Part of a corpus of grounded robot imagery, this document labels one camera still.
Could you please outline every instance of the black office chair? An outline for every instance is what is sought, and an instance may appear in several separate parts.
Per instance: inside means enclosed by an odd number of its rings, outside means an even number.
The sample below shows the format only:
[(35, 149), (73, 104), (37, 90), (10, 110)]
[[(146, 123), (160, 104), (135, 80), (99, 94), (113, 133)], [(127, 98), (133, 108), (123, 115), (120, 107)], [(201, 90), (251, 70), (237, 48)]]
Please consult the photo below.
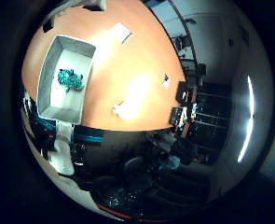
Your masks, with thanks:
[(172, 42), (177, 52), (191, 46), (190, 37), (188, 35), (179, 35), (176, 37), (172, 37)]
[(197, 67), (195, 61), (191, 59), (181, 59), (181, 63), (185, 70), (189, 88), (193, 89), (202, 86), (202, 78), (206, 76), (206, 65), (199, 63)]

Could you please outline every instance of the green object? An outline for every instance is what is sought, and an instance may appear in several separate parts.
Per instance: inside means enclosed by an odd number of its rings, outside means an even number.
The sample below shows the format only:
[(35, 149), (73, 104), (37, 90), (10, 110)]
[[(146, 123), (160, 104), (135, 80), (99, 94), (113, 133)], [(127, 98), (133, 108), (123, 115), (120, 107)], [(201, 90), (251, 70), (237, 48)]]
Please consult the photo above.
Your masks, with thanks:
[(66, 86), (65, 92), (69, 90), (81, 91), (82, 86), (82, 75), (74, 73), (73, 69), (60, 69), (58, 81), (61, 85)]

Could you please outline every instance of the open cardboard box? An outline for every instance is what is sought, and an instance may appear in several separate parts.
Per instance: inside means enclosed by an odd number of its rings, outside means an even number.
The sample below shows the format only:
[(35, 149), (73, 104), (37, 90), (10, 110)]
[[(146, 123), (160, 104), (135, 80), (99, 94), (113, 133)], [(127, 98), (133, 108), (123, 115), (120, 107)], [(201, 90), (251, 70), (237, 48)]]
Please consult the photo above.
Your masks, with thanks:
[[(37, 112), (43, 119), (80, 124), (92, 58), (96, 47), (66, 35), (56, 35), (44, 60), (38, 82)], [(60, 69), (82, 75), (84, 88), (69, 90), (58, 82)]]

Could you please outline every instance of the fluorescent light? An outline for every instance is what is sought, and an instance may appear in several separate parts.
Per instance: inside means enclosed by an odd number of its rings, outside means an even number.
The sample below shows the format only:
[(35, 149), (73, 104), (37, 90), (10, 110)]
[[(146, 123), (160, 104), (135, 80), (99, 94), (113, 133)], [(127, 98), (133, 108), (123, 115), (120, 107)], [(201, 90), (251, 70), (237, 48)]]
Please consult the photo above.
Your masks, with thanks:
[(253, 131), (254, 127), (254, 120), (253, 120), (253, 115), (254, 115), (254, 95), (253, 95), (253, 88), (252, 88), (252, 82), (250, 77), (248, 77), (248, 86), (249, 86), (249, 104), (250, 104), (250, 118), (248, 120), (247, 124), (247, 134), (245, 137), (245, 141), (243, 142), (241, 153), (238, 157), (238, 162), (241, 162), (243, 156), (245, 155), (245, 152), (247, 150), (247, 147), (249, 145), (249, 141), (251, 138), (251, 134)]

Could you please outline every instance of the wooden tabletop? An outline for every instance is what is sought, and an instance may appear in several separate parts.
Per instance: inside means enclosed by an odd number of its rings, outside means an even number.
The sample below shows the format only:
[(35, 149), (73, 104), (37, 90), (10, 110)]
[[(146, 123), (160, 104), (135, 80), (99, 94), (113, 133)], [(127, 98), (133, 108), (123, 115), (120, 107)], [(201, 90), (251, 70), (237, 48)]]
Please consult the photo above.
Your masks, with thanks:
[[(132, 35), (119, 43), (111, 28), (121, 22)], [(179, 81), (185, 80), (171, 40), (150, 10), (139, 0), (108, 0), (106, 11), (70, 7), (55, 17), (54, 28), (40, 27), (27, 50), (22, 81), (36, 101), (40, 70), (55, 35), (69, 35), (97, 47), (87, 87), (81, 124), (118, 131), (168, 128)], [(170, 78), (163, 87), (164, 75)], [(131, 118), (121, 119), (113, 105), (127, 102)]]

